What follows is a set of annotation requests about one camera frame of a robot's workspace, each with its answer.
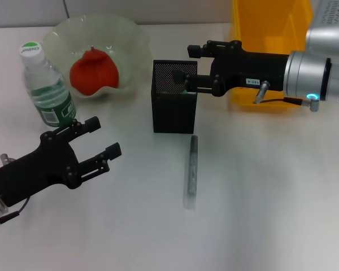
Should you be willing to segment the black mesh pen holder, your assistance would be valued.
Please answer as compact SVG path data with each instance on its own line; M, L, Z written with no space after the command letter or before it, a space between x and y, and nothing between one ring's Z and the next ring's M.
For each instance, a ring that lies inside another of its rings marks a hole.
M193 134L197 95L179 93L172 72L197 74L197 62L154 60L151 83L153 131L155 133Z

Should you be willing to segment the pale green glass fruit plate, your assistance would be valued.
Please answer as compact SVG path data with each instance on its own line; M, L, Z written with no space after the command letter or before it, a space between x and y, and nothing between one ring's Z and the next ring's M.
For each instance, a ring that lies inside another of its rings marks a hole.
M69 70L91 48L108 54L119 72L116 88L104 86L92 97L106 94L131 96L146 81L153 57L150 38L133 21L111 13L96 13L69 18L46 34L42 48L69 82Z

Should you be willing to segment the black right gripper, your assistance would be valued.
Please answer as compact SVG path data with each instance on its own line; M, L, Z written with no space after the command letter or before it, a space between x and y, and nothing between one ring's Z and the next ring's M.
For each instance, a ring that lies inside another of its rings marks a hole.
M245 51L241 41L208 40L203 46L189 45L187 50L189 57L213 57L214 60L210 76L173 71L179 93L186 90L223 96L230 89L255 88L264 81L270 84L270 90L283 91L288 55Z

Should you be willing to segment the orange fruit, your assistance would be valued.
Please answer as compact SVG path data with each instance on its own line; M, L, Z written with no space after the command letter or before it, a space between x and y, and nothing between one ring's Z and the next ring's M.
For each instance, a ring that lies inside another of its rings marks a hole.
M72 65L69 80L73 88L90 96L102 87L117 88L119 71L106 52L91 47Z

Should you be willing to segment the grey pen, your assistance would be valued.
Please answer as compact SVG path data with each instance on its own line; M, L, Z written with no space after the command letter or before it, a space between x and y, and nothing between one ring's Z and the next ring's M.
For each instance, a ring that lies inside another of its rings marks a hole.
M198 137L192 135L188 161L185 167L183 205L185 209L195 210L198 178Z

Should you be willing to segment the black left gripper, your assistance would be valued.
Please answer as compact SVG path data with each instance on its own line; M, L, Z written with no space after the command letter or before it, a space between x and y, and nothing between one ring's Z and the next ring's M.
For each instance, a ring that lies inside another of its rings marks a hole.
M69 145L74 139L100 128L99 118L95 116L84 123L74 119L56 135L42 134L40 145L33 152L0 167L0 199L6 206L13 206L51 185L76 189L81 182L108 172L108 161L122 155L118 143L80 163Z

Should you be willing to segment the yellow plastic bin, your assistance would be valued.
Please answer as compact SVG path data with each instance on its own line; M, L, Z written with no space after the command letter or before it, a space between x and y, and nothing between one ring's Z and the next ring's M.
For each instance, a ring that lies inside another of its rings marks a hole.
M233 0L230 40L240 40L246 51L290 54L303 51L312 19L310 0ZM235 88L228 94L229 108L256 113L286 113L295 105L281 102L283 94L268 91L269 103L254 104L256 89Z

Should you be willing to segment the clear water bottle green label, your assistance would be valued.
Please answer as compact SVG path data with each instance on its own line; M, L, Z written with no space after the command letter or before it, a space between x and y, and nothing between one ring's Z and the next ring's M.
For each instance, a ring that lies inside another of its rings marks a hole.
M23 80L27 93L50 127L63 127L76 118L76 107L62 73L46 57L39 42L27 42L20 47Z

